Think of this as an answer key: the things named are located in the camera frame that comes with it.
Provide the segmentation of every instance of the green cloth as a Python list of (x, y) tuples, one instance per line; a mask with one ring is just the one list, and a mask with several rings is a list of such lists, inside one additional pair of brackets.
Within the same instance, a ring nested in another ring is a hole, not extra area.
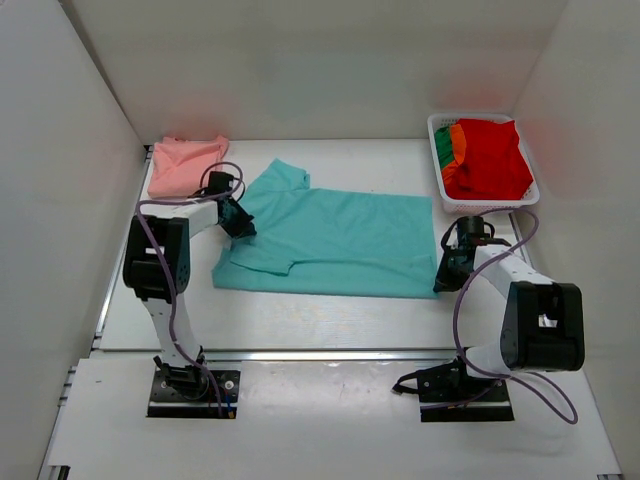
[(436, 150), (438, 151), (440, 170), (444, 170), (447, 165), (455, 160), (449, 127), (439, 128), (438, 130), (436, 130), (434, 136), (436, 138)]
[(306, 171), (274, 160), (240, 203), (258, 234), (222, 251), (216, 287), (436, 297), (429, 197), (312, 189)]

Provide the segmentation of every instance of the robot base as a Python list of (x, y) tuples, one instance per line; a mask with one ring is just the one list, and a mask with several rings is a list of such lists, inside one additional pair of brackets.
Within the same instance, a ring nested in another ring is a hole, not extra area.
[[(217, 380), (220, 395), (222, 395), (222, 419), (235, 419), (238, 414), (240, 371), (210, 371)], [(166, 384), (160, 370), (156, 370), (153, 375), (153, 383), (151, 385), (151, 393), (149, 395), (149, 406), (147, 408), (147, 417), (220, 418), (218, 415), (218, 402), (213, 389), (209, 389), (200, 398), (186, 398)]]
[[(514, 420), (505, 382), (473, 378), (461, 360), (416, 372), (420, 420), (428, 422), (508, 422)], [(465, 402), (483, 391), (476, 401), (454, 408), (429, 408), (442, 403)]]

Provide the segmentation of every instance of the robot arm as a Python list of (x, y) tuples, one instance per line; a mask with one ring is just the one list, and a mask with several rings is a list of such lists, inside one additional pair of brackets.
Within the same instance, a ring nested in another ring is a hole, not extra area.
[[(213, 172), (205, 195), (229, 191), (232, 180), (229, 174)], [(167, 260), (177, 293), (173, 321), (175, 342), (169, 330), (172, 305), (167, 278), (137, 216), (131, 220), (129, 229), (123, 264), (124, 282), (134, 290), (151, 315), (161, 347), (161, 355), (154, 361), (167, 385), (185, 396), (195, 397), (204, 385), (201, 369), (195, 368), (176, 347), (179, 345), (189, 358), (203, 364), (203, 348), (191, 330), (184, 300), (191, 273), (190, 239), (213, 225), (220, 225), (232, 238), (255, 235), (253, 216), (247, 214), (232, 197), (215, 202), (194, 200), (193, 205), (186, 206), (150, 205), (146, 212), (145, 221)]]
[[(454, 228), (457, 242), (449, 245)], [(487, 345), (464, 349), (450, 363), (401, 377), (393, 392), (417, 393), (421, 401), (449, 402), (440, 403), (444, 406), (467, 405), (476, 398), (487, 401), (485, 394), (495, 388), (494, 379), (508, 378), (516, 371), (573, 371), (582, 367), (580, 290), (538, 273), (510, 253), (509, 244), (494, 238), (494, 233), (495, 229), (480, 216), (458, 219), (442, 239), (443, 257), (434, 291), (458, 291), (471, 275), (487, 279), (507, 301), (500, 336)], [(474, 273), (505, 253), (502, 260)], [(417, 389), (401, 384), (413, 378), (417, 379)]]
[[(508, 251), (504, 240), (486, 233), (482, 217), (462, 217), (455, 223), (457, 245), (447, 245), (434, 291), (456, 291), (471, 273)], [(582, 296), (573, 284), (554, 282), (513, 253), (489, 265), (480, 275), (507, 300), (501, 335), (488, 345), (472, 347), (466, 356), (480, 369), (502, 375), (515, 370), (578, 370), (584, 362)], [(484, 375), (468, 369), (470, 376)]]

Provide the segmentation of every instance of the white plastic basket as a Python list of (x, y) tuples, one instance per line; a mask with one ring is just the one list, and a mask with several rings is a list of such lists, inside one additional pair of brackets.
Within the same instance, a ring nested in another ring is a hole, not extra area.
[(438, 150), (435, 142), (435, 132), (439, 128), (453, 125), (461, 118), (477, 118), (480, 120), (489, 120), (495, 123), (504, 123), (513, 120), (507, 115), (501, 115), (497, 113), (435, 113), (429, 116), (429, 142), (431, 143), (431, 153), (433, 156), (433, 166), (436, 169), (436, 178), (438, 179), (438, 187), (440, 188), (440, 196), (442, 197), (442, 207), (447, 213), (465, 213), (475, 214), (480, 213), (490, 208), (499, 207), (523, 207), (526, 205), (533, 205), (540, 200), (540, 191), (538, 190), (538, 184), (535, 177), (533, 177), (533, 171), (531, 170), (531, 164), (529, 158), (523, 147), (522, 135), (520, 135), (520, 153), (527, 162), (531, 177), (533, 177), (533, 183), (527, 189), (526, 193), (521, 200), (457, 200), (447, 195), (444, 189), (444, 182), (442, 181), (442, 172), (440, 171), (440, 162), (438, 161)]

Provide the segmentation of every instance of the folded pink shirt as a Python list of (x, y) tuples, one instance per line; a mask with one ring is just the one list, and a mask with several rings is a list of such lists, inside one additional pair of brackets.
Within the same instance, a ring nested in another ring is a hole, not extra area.
[(149, 197), (191, 195), (200, 188), (202, 172), (221, 161), (228, 149), (229, 140), (221, 135), (211, 142), (163, 138), (153, 147), (153, 173), (147, 189)]

